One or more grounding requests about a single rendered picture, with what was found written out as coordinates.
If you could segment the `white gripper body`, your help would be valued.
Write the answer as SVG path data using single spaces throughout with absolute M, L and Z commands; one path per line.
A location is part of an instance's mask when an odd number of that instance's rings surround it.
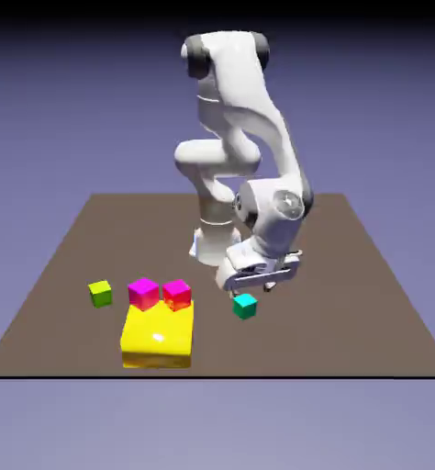
M 296 276 L 300 264 L 301 252 L 289 252 L 283 260 L 277 260 L 272 269 L 263 266 L 251 266 L 237 271 L 226 257 L 217 269 L 217 286 L 230 292 L 231 289 L 261 286 L 268 282 L 276 284 L 289 281 Z

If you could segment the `small teal cube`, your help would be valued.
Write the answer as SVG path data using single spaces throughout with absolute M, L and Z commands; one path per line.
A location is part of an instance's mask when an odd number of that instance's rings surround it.
M 240 319 L 249 319 L 256 315 L 258 300 L 248 293 L 233 297 L 232 311 Z

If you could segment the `small pink red cube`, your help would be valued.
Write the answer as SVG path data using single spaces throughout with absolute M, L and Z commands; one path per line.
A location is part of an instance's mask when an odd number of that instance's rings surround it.
M 191 287 L 183 279 L 176 279 L 163 284 L 162 299 L 173 311 L 188 308 L 192 303 Z

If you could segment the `small magenta cube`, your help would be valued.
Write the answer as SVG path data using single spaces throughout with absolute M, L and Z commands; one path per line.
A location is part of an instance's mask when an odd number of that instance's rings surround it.
M 160 299 L 160 286 L 149 278 L 143 277 L 128 285 L 129 304 L 141 311 L 154 307 Z

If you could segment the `small lime green cube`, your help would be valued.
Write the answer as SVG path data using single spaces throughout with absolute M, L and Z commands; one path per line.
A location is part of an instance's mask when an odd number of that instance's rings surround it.
M 102 308 L 112 303 L 112 288 L 107 280 L 89 284 L 88 290 L 95 308 Z

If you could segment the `large yellow box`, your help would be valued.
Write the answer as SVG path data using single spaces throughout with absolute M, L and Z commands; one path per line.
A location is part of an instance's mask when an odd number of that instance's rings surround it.
M 147 310 L 128 308 L 120 338 L 125 368 L 188 368 L 191 365 L 194 302 L 172 310 L 162 300 Z

